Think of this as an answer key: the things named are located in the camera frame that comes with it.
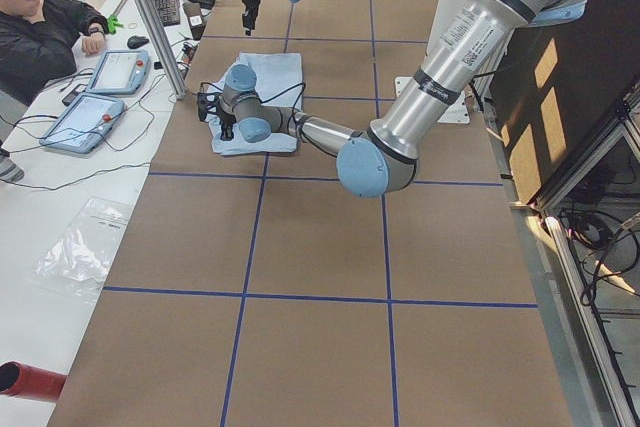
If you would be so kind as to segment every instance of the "black jacket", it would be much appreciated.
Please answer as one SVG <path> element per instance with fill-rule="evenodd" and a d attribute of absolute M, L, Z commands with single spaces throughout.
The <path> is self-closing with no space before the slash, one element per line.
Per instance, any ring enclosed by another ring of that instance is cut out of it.
<path fill-rule="evenodd" d="M 29 105 L 51 79 L 71 75 L 76 62 L 71 47 L 80 32 L 107 19 L 78 0 L 44 0 L 45 22 L 31 24 L 0 12 L 0 90 Z"/>

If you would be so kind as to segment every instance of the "blue grid line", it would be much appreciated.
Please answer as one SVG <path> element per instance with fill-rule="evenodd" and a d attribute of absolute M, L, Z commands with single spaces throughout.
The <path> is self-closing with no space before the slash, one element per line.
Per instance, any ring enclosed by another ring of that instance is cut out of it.
<path fill-rule="evenodd" d="M 457 185 L 466 187 L 503 187 L 500 182 L 463 182 L 456 180 L 414 180 L 412 183 L 422 185 Z"/>
<path fill-rule="evenodd" d="M 325 97 L 322 95 L 305 95 L 305 99 L 317 99 L 317 100 L 366 100 L 373 102 L 377 100 L 375 97 Z"/>
<path fill-rule="evenodd" d="M 207 39 L 231 39 L 231 40 L 238 40 L 238 39 L 246 39 L 246 37 L 243 36 L 239 36 L 239 35 L 203 35 L 203 37 L 206 37 Z M 296 40 L 296 41 L 303 41 L 303 42 L 366 42 L 369 43 L 371 42 L 371 39 L 344 39 L 344 38 L 311 38 L 311 37 L 260 37 L 260 36 L 252 36 L 252 39 L 255 40 L 284 40 L 286 42 L 288 42 L 289 40 Z M 388 40 L 376 40 L 376 42 L 378 43 L 385 43 L 385 44 L 418 44 L 418 45 L 427 45 L 427 41 L 426 40 L 396 40 L 396 39 L 388 39 Z"/>
<path fill-rule="evenodd" d="M 208 291 L 208 290 L 180 290 L 180 289 L 153 289 L 148 287 L 121 287 L 116 285 L 105 285 L 102 290 L 108 290 L 110 292 L 127 292 L 133 294 L 159 294 L 159 295 L 192 295 L 202 297 L 233 297 L 241 298 L 242 294 L 239 292 L 221 292 L 221 291 Z"/>
<path fill-rule="evenodd" d="M 244 276 L 244 284 L 242 286 L 242 300 L 240 301 L 240 311 L 238 312 L 238 323 L 236 325 L 236 333 L 233 340 L 233 350 L 231 352 L 231 362 L 229 363 L 229 375 L 227 376 L 227 388 L 224 394 L 224 404 L 222 406 L 222 414 L 220 416 L 220 427 L 224 427 L 227 421 L 227 413 L 229 411 L 229 401 L 231 398 L 231 387 L 233 385 L 233 375 L 238 357 L 238 347 L 240 345 L 240 332 L 242 331 L 242 321 L 244 319 L 244 308 L 247 300 L 247 291 L 249 290 L 249 278 L 251 277 L 251 265 L 253 263 L 253 254 L 255 252 L 256 239 L 258 236 L 258 224 L 260 223 L 260 211 L 262 210 L 262 201 L 264 199 L 264 189 L 267 183 L 267 169 L 269 168 L 269 154 L 265 156 L 264 167 L 262 170 L 262 183 L 260 184 L 260 194 L 258 195 L 258 206 L 256 207 L 256 216 L 253 222 L 253 232 L 251 234 L 251 246 L 249 248 L 249 258 L 247 259 L 247 270 Z"/>
<path fill-rule="evenodd" d="M 206 172 L 166 172 L 166 171 L 149 171 L 149 175 L 155 175 L 158 177 L 213 177 L 221 179 L 262 179 L 261 175 L 248 175 L 248 174 L 214 174 Z"/>
<path fill-rule="evenodd" d="M 471 302 L 454 300 L 393 300 L 397 305 L 432 305 L 438 307 L 483 307 L 492 309 L 537 309 L 538 304 L 517 302 Z"/>
<path fill-rule="evenodd" d="M 150 171 L 149 175 L 165 176 L 165 177 L 209 177 L 218 179 L 252 179 L 259 180 L 265 178 L 267 180 L 287 180 L 287 181 L 314 181 L 314 182 L 337 182 L 337 177 L 292 177 L 286 175 L 248 175 L 248 174 L 215 174 L 204 172 L 166 172 L 166 171 Z M 469 182 L 458 180 L 414 180 L 412 184 L 419 185 L 450 185 L 457 187 L 503 187 L 499 182 Z"/>
<path fill-rule="evenodd" d="M 331 295 L 267 294 L 260 292 L 221 292 L 207 290 L 154 289 L 146 287 L 105 286 L 103 290 L 133 294 L 185 295 L 196 297 L 228 297 L 234 299 L 294 300 L 300 302 L 343 302 L 347 304 L 393 304 L 433 307 L 474 307 L 483 309 L 537 309 L 535 303 L 475 302 L 465 300 L 376 299 L 375 297 L 341 297 Z"/>
<path fill-rule="evenodd" d="M 373 13 L 373 0 L 369 0 L 369 17 L 371 22 L 371 54 L 373 58 L 373 87 L 376 97 L 376 117 L 380 117 L 380 100 L 379 100 L 379 85 L 378 85 L 378 68 L 376 60 L 376 29 Z M 393 425 L 394 427 L 400 427 L 400 409 L 398 407 L 398 375 L 396 369 L 396 342 L 395 342 L 395 330 L 393 327 L 393 299 L 392 284 L 391 284 L 391 257 L 389 252 L 389 236 L 388 236 L 388 224 L 387 224 L 387 201 L 383 194 L 380 198 L 380 209 L 382 211 L 382 235 L 384 243 L 384 265 L 385 265 L 385 278 L 387 284 L 387 320 L 389 325 L 389 362 L 391 364 L 391 400 L 393 403 Z"/>

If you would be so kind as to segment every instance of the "computer mouse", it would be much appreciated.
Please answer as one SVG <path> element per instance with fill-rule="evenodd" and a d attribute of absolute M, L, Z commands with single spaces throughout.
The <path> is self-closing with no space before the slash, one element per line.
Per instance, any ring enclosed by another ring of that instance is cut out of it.
<path fill-rule="evenodd" d="M 138 49 L 147 43 L 149 43 L 149 39 L 146 37 L 142 35 L 132 35 L 129 37 L 129 40 L 127 40 L 127 47 L 130 49 Z"/>

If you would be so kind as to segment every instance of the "wristwatch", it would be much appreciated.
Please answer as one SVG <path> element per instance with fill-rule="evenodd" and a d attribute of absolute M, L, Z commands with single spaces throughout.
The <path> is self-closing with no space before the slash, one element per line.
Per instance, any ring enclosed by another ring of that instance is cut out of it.
<path fill-rule="evenodd" d="M 102 31 L 102 29 L 100 27 L 95 27 L 95 26 L 94 27 L 90 27 L 88 32 L 89 32 L 89 35 L 93 35 L 96 32 L 100 32 L 104 36 L 104 32 Z"/>

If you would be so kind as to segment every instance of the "cardboard table surface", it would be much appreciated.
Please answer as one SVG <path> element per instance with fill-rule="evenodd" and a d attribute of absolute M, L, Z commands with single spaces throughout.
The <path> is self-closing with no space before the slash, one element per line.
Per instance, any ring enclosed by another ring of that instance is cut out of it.
<path fill-rule="evenodd" d="M 218 0 L 187 78 L 302 54 L 304 109 L 363 129 L 413 75 L 437 0 Z M 222 158 L 179 102 L 51 427 L 569 426 L 480 114 L 437 125 L 407 189 L 334 160 Z"/>

